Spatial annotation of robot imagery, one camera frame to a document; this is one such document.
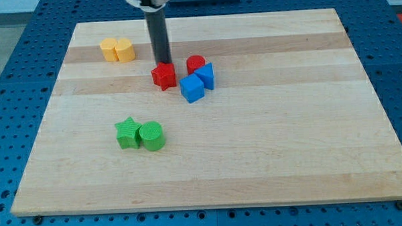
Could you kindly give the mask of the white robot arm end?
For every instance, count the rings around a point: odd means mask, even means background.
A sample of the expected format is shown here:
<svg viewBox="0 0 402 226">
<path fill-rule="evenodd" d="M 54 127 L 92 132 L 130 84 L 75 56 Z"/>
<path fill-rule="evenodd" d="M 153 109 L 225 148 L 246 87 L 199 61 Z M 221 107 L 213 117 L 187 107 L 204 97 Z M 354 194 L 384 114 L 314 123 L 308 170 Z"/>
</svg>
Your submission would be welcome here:
<svg viewBox="0 0 402 226">
<path fill-rule="evenodd" d="M 132 7 L 138 8 L 143 12 L 155 13 L 164 8 L 170 0 L 125 0 Z"/>
</svg>

